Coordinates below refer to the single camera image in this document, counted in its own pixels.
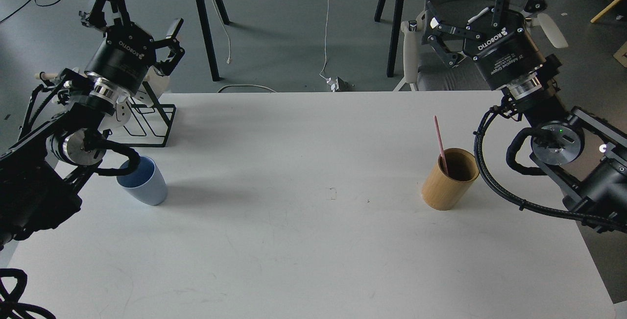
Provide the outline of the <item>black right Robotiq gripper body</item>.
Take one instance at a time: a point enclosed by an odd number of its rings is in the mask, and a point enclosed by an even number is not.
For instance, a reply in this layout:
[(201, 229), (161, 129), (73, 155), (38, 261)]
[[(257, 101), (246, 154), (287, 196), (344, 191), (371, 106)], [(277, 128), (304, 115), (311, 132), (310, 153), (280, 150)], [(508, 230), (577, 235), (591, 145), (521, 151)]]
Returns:
[(503, 90), (515, 99), (526, 98), (544, 90), (539, 70), (546, 63), (529, 32), (525, 17), (515, 11), (504, 11), (500, 22), (491, 11), (470, 19), (467, 26), (482, 35), (464, 40), (468, 55), (491, 91)]

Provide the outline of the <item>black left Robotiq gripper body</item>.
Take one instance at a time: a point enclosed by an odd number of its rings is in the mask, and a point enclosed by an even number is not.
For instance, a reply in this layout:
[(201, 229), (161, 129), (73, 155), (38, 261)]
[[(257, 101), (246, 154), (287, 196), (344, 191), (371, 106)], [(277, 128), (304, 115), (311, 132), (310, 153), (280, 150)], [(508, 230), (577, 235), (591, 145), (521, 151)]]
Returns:
[(138, 25), (113, 25), (88, 62), (85, 74), (100, 77), (136, 94), (148, 68), (155, 64), (154, 38)]

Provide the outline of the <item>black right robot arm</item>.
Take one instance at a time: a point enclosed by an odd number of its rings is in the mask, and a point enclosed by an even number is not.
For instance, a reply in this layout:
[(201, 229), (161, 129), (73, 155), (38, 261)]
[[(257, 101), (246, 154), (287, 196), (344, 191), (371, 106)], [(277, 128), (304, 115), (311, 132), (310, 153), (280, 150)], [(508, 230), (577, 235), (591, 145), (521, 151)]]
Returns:
[[(626, 136), (580, 107), (566, 110), (557, 96), (561, 62), (544, 56), (531, 37), (530, 15), (544, 15), (546, 0), (426, 0), (425, 34), (448, 68), (464, 60), (491, 90), (502, 92), (475, 131), (479, 173), (499, 196), (545, 216), (579, 221), (598, 233), (626, 231)], [(544, 207), (508, 191), (489, 172), (483, 140), (497, 116), (522, 128), (506, 151), (506, 164), (529, 176), (548, 176), (564, 192), (564, 210)]]

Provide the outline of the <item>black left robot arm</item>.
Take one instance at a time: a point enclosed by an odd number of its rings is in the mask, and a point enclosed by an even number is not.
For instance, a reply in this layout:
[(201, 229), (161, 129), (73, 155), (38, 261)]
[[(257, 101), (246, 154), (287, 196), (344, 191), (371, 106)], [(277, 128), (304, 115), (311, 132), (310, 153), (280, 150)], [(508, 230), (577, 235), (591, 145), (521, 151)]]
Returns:
[(170, 128), (159, 96), (185, 54), (174, 20), (155, 40), (132, 22), (125, 0), (91, 0), (81, 23), (103, 34), (82, 73), (41, 72), (18, 140), (1, 156), (1, 245), (56, 229), (81, 209), (80, 190), (94, 174), (129, 176), (140, 166), (134, 146), (111, 141), (113, 118), (130, 98), (154, 108)]

